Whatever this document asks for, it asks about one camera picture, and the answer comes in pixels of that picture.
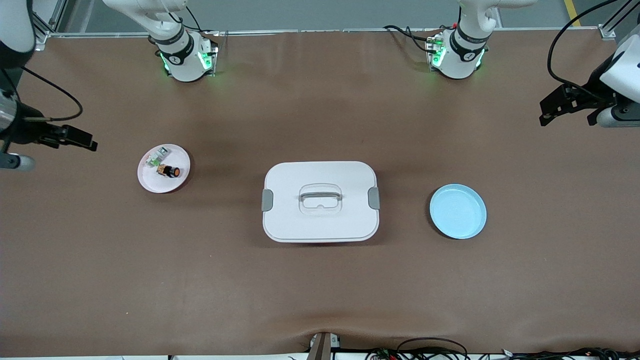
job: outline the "yellow stripe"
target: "yellow stripe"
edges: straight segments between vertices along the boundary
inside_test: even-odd
[[[573,19],[578,16],[578,13],[575,12],[575,6],[573,5],[573,0],[564,0],[564,5],[566,6],[566,11],[569,13],[569,18]],[[580,25],[580,20],[576,20],[573,23],[573,26],[582,26]]]

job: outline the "white plate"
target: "white plate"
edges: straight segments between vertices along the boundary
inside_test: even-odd
[[[169,154],[162,161],[163,164],[180,168],[180,175],[178,177],[162,176],[156,172],[157,167],[147,166],[147,156],[156,152],[161,147],[165,147],[169,150]],[[189,176],[189,168],[191,167],[191,160],[189,154],[178,145],[172,143],[166,143],[164,145],[158,145],[153,149],[147,151],[147,153],[140,159],[138,163],[138,181],[143,188],[152,193],[166,193],[177,189]]]
[[[469,239],[478,235],[486,223],[486,206],[477,192],[460,184],[445,185],[429,204],[431,219],[445,235]]]

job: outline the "white storage box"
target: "white storage box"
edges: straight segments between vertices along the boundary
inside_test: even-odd
[[[359,161],[278,164],[264,180],[264,232],[284,243],[366,240],[380,222],[377,186]]]

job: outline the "lid handle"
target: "lid handle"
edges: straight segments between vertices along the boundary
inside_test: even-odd
[[[300,201],[304,201],[305,199],[309,199],[311,197],[335,197],[337,200],[342,200],[341,193],[335,192],[310,192],[310,193],[301,193]]]

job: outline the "light blue round plate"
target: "light blue round plate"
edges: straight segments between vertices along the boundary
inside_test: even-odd
[[[484,201],[473,189],[460,184],[439,188],[431,197],[429,212],[436,227],[454,239],[472,238],[486,223]]]

